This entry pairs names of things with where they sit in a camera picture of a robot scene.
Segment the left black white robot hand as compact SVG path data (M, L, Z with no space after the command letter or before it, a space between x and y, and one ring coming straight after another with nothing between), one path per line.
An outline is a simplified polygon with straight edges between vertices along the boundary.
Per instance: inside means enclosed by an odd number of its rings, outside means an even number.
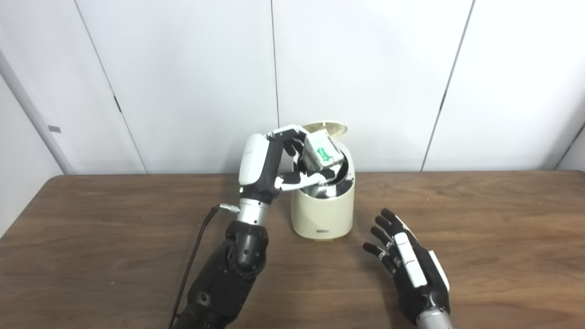
M247 140L239 170L240 198L271 204L280 192L333 181L344 161L327 130L288 125Z

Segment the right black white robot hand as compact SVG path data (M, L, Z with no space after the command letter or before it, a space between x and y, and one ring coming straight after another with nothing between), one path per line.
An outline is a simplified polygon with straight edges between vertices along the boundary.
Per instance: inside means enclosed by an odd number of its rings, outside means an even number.
M382 246L364 242L363 249L376 256L391 275L405 318L418 326L425 312L449 316L450 286L436 254L423 247L393 211L383 208L375 223L370 232Z

